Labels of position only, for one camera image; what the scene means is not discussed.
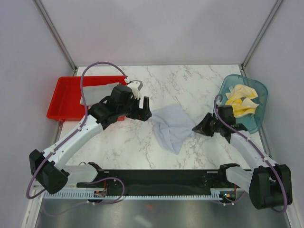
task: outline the red plastic container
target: red plastic container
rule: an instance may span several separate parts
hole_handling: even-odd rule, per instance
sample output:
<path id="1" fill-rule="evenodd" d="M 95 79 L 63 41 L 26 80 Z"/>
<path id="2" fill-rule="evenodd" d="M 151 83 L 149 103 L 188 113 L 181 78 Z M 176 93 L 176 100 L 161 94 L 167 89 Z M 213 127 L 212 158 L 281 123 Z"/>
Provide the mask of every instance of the red plastic container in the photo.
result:
<path id="1" fill-rule="evenodd" d="M 126 85 L 124 76 L 85 76 L 83 86 L 100 86 L 119 82 Z M 61 77 L 49 105 L 47 117 L 57 121 L 79 121 L 85 115 L 80 104 L 80 77 Z"/>

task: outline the cloth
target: cloth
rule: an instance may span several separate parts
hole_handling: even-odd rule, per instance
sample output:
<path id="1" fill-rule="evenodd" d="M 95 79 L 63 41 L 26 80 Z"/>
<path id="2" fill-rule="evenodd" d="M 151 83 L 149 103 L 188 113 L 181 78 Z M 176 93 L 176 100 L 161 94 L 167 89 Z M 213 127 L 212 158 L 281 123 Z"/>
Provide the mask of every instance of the cloth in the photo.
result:
<path id="1" fill-rule="evenodd" d="M 87 106 L 92 106 L 101 101 L 105 96 L 111 95 L 111 92 L 115 86 L 120 83 L 111 83 L 107 85 L 85 86 L 83 87 L 85 102 Z M 80 104 L 84 105 L 82 97 L 80 98 Z"/>
<path id="2" fill-rule="evenodd" d="M 183 141 L 189 137 L 195 123 L 184 112 L 179 104 L 152 112 L 150 118 L 155 122 L 153 131 L 160 146 L 175 154 L 179 154 Z"/>
<path id="3" fill-rule="evenodd" d="M 259 105 L 251 100 L 258 97 L 255 89 L 238 84 L 234 88 L 230 87 L 229 90 L 230 93 L 226 93 L 228 100 L 225 105 L 232 106 L 235 118 L 240 118 L 247 114 L 254 114 L 256 112 L 256 108 Z"/>

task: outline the table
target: table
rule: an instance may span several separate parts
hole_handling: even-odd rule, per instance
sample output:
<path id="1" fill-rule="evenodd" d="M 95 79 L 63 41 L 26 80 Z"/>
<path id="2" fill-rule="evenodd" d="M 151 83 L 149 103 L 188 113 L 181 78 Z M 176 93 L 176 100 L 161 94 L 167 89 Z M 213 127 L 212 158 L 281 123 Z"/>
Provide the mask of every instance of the table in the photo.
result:
<path id="1" fill-rule="evenodd" d="M 143 82 L 142 96 L 150 97 L 151 111 L 178 103 L 198 124 L 213 111 L 213 100 L 224 78 L 240 74 L 238 65 L 122 66 L 131 80 Z M 80 76 L 85 67 L 80 67 Z M 86 76 L 120 75 L 111 66 L 95 66 Z M 77 122 L 65 122 L 60 138 Z M 187 138 L 178 155 L 163 150 L 153 133 L 153 122 L 125 119 L 110 125 L 88 141 L 67 163 L 95 162 L 103 169 L 218 169 L 221 164 L 249 166 L 240 153 L 218 133 Z M 262 147 L 258 133 L 251 138 Z"/>

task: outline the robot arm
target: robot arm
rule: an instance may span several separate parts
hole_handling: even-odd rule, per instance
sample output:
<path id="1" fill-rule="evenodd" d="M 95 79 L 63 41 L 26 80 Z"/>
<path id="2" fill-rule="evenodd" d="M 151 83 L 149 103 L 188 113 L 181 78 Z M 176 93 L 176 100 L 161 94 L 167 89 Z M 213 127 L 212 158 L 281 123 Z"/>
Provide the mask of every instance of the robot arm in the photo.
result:
<path id="1" fill-rule="evenodd" d="M 246 127 L 241 123 L 236 123 L 233 116 L 232 106 L 219 106 L 218 114 L 229 126 L 239 131 L 246 138 L 250 134 Z M 276 161 L 268 157 L 256 143 L 251 142 L 261 151 L 262 156 L 256 149 L 240 134 L 227 128 L 215 114 L 208 113 L 205 118 L 192 129 L 193 131 L 213 136 L 214 133 L 220 133 L 226 138 L 228 143 L 235 147 L 250 166 L 251 170 L 246 171 L 238 164 L 224 164 L 220 166 L 219 174 L 222 181 L 229 181 L 241 187 L 249 193 L 252 204 L 257 209 L 273 208 L 282 206 L 283 194 L 269 164 L 279 174 L 287 196 L 287 204 L 292 203 L 291 172 L 286 165 L 279 165 Z"/>
<path id="2" fill-rule="evenodd" d="M 92 137 L 105 130 L 110 124 L 117 122 L 121 116 L 141 121 L 146 121 L 151 117 L 148 97 L 144 97 L 143 108 L 139 108 L 139 90 L 142 86 L 140 81 L 133 81 L 127 86 L 117 85 L 110 96 L 105 97 L 88 110 L 88 116 L 82 128 L 80 126 L 85 117 L 60 141 L 46 148 L 43 152 L 34 150 L 30 154 L 29 162 L 33 175 L 45 157 L 54 153 L 56 146 L 66 141 L 54 155 L 49 157 L 36 176 L 36 180 L 50 194 L 60 191 L 67 183 L 92 181 L 97 176 L 100 168 L 92 162 L 82 166 L 65 165 Z"/>

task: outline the blue-green plastic basket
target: blue-green plastic basket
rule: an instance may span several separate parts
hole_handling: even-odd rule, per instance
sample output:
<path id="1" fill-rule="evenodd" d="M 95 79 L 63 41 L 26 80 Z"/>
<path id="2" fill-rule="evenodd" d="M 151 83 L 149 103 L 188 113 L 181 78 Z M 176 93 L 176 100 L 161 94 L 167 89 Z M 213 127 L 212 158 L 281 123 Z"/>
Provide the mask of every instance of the blue-green plastic basket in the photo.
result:
<path id="1" fill-rule="evenodd" d="M 268 91 L 265 85 L 256 80 L 252 80 L 241 75 L 228 75 L 224 79 L 222 87 L 219 91 L 219 94 L 222 94 L 223 96 L 221 105 L 225 105 L 227 101 L 226 93 L 230 92 L 229 88 L 231 86 L 235 87 L 238 84 L 243 84 L 255 89 L 258 95 L 257 98 L 252 99 L 254 103 L 259 104 L 259 106 L 256 108 L 255 114 L 248 114 L 241 118 L 236 118 L 236 122 L 243 124 L 248 129 L 248 132 L 252 134 L 257 132 L 262 126 Z"/>

